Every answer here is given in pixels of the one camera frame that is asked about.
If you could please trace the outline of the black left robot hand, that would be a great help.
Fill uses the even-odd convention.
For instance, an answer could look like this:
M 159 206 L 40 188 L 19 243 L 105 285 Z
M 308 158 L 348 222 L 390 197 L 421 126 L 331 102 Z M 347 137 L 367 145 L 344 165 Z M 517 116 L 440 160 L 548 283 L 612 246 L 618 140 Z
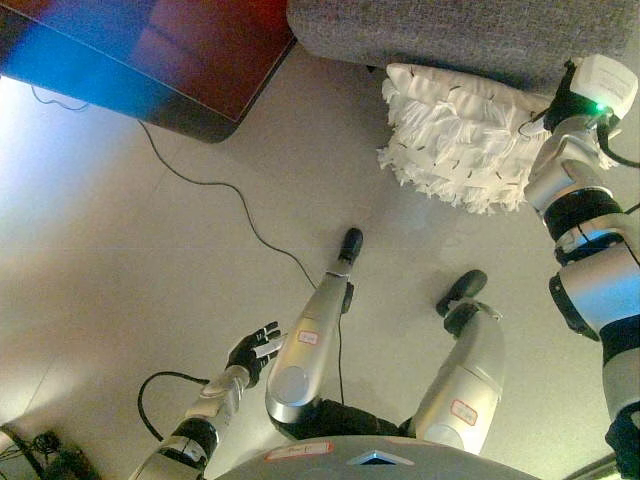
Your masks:
M 282 334 L 277 322 L 271 322 L 245 336 L 229 353 L 226 368 L 240 367 L 248 373 L 247 388 L 253 388 L 260 373 L 274 360 L 282 347 Z

